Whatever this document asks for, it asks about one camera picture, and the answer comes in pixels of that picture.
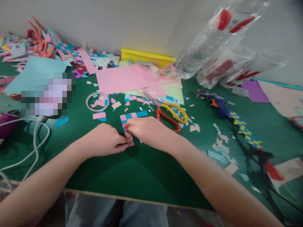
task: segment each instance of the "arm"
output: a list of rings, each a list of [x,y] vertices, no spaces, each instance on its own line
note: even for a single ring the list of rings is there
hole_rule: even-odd
[[[229,223],[235,226],[283,226],[224,169],[155,118],[128,119],[126,131],[175,157],[213,208]]]
[[[0,226],[32,225],[39,221],[82,162],[94,156],[122,152],[131,139],[120,136],[110,125],[100,124],[37,170],[0,203]]]

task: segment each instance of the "white wall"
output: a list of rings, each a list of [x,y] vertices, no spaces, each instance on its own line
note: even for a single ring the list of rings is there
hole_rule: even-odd
[[[122,47],[177,57],[223,0],[6,0],[0,31],[25,36],[31,16],[71,44],[120,53]],[[303,85],[302,0],[276,0],[248,30],[242,44],[292,57],[263,79]]]
[[[252,25],[241,44],[254,50],[271,49],[292,59],[260,79],[303,85],[303,1],[275,0]]]

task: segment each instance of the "forearm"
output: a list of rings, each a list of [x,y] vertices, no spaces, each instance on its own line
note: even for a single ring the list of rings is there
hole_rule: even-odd
[[[41,218],[85,160],[75,144],[37,170],[0,203],[0,226],[21,226]]]
[[[282,226],[237,180],[187,140],[169,152],[193,178],[213,208],[235,226]]]

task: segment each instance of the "yellow scissors handle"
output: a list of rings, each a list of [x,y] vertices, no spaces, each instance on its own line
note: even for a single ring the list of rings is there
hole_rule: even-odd
[[[176,114],[173,111],[173,109],[170,108],[169,106],[177,108],[183,114],[184,120],[179,118],[178,114]],[[173,103],[169,103],[169,102],[165,102],[164,104],[161,105],[161,107],[164,107],[164,108],[168,109],[169,112],[171,112],[171,114],[177,119],[178,122],[180,122],[182,124],[185,124],[186,122],[188,122],[188,116],[187,116],[186,112],[181,107],[179,107],[178,105],[173,104]]]

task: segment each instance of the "glue gun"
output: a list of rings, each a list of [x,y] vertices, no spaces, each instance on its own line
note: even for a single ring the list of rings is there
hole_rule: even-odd
[[[197,90],[195,92],[196,97],[200,99],[206,99],[207,101],[212,101],[211,106],[216,107],[218,117],[221,119],[229,118],[229,110],[226,108],[225,103],[228,101],[216,93],[211,93],[207,91]]]

